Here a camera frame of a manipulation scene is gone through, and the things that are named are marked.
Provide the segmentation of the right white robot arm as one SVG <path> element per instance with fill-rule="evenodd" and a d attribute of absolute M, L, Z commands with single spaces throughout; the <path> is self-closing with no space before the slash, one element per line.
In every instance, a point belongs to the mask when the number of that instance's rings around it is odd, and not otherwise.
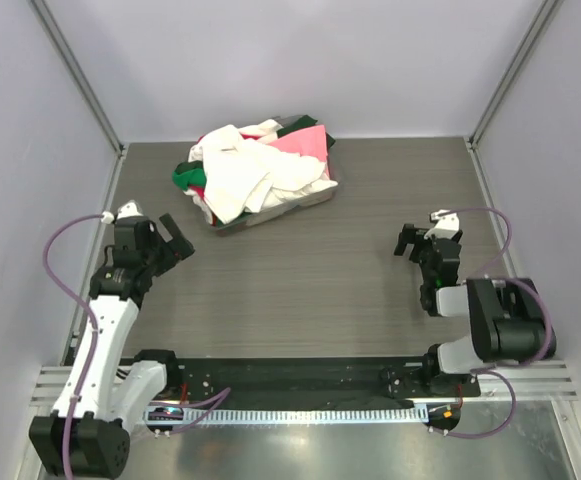
<path fill-rule="evenodd" d="M 423 229 L 404 224 L 394 254 L 411 247 L 409 260 L 421 271 L 420 304 L 431 317 L 464 317 L 469 332 L 435 344 L 418 367 L 386 367 L 380 378 L 394 399 L 460 396 L 476 390 L 475 372 L 496 365 L 526 365 L 550 359 L 556 336 L 538 304 L 530 279 L 459 281 L 462 230 Z"/>

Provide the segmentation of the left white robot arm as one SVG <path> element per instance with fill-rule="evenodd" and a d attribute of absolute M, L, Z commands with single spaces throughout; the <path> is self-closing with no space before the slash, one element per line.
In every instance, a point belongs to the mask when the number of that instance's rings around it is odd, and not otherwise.
<path fill-rule="evenodd" d="M 50 414 L 34 417 L 29 428 L 45 470 L 65 479 L 118 478 L 148 404 L 175 397 L 183 385 L 171 351 L 140 354 L 123 380 L 117 369 L 154 279 L 190 257 L 193 245 L 170 215 L 152 221 L 134 201 L 96 218 L 113 226 L 113 242 L 90 279 L 89 298 L 70 295 L 88 324 Z"/>

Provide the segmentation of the clear plastic bin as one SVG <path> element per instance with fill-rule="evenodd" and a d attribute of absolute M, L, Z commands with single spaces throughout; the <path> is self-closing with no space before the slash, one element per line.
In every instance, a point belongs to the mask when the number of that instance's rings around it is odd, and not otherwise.
<path fill-rule="evenodd" d="M 280 217 L 291 215 L 303 209 L 330 201 L 335 197 L 338 188 L 341 186 L 343 176 L 341 169 L 336 163 L 329 161 L 328 167 L 329 175 L 333 181 L 338 183 L 337 186 L 329 187 L 323 191 L 312 193 L 306 197 L 284 203 L 260 213 L 243 214 L 228 224 L 222 224 L 219 220 L 217 220 L 215 223 L 207 223 L 206 221 L 203 221 L 203 225 L 208 231 L 213 232 L 218 236 L 228 236 L 266 223 L 268 221 L 276 220 Z"/>

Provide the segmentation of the white t shirt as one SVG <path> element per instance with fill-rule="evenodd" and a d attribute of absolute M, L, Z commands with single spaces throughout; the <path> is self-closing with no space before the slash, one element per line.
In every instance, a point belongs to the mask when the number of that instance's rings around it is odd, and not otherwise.
<path fill-rule="evenodd" d="M 338 185 L 317 158 L 282 152 L 272 142 L 245 138 L 226 125 L 191 147 L 188 159 L 203 162 L 205 201 L 221 223 Z"/>

